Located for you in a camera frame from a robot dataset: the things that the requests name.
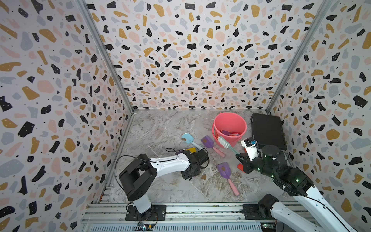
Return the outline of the yellow trowel wooden handle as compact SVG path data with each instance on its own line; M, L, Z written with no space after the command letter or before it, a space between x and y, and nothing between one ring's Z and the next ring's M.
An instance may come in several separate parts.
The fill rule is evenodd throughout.
M196 148L188 148L188 149L186 149L186 151L189 151L191 153L196 153L197 152Z

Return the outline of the light blue trowel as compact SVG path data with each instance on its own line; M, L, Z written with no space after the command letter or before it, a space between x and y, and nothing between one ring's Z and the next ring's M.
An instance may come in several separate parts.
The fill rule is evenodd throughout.
M184 133L182 136L181 136L181 139L186 142L187 144L192 144L194 147L196 147L197 149L199 150L202 150L203 148L196 144L194 142L194 137L192 135L190 135L189 133Z

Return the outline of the yellow trowel blue handle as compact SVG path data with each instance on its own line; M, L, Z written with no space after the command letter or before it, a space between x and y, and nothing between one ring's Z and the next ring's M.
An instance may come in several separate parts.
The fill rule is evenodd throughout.
M222 130L221 131L224 135L227 135L227 136L229 136L231 133L229 132L229 131L226 131L226 130Z

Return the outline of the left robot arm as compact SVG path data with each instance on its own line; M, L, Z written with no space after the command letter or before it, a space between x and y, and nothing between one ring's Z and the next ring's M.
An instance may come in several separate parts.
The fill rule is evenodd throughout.
M133 203L136 212L143 216L153 211L147 192L156 178L180 172L184 180L191 180L207 168L209 162L208 152L204 148L197 152L179 150L175 151L175 155L164 158L150 158L141 154L119 173L116 181L129 202Z

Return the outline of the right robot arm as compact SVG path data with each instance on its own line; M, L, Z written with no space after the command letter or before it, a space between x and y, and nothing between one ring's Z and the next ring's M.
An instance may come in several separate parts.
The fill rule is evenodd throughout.
M257 171L270 177L276 186L304 206L318 224L293 212L271 194L266 194L258 202L259 214L263 218L281 221L297 232L355 231L326 201L302 170L288 165L284 151L274 145L264 146L261 151L258 151L256 145L251 145L245 150L245 153L235 153L243 171L246 174Z

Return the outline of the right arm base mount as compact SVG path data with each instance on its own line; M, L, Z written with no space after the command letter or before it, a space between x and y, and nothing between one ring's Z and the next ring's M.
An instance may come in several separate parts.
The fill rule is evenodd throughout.
M242 207L241 213L244 215L245 220L271 219L260 210L258 204L244 204Z

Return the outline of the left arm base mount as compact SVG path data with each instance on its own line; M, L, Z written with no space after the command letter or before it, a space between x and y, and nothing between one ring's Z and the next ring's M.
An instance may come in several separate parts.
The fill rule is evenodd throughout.
M164 221L166 217L166 205L151 205L144 213L139 213L134 204L126 207L125 221Z

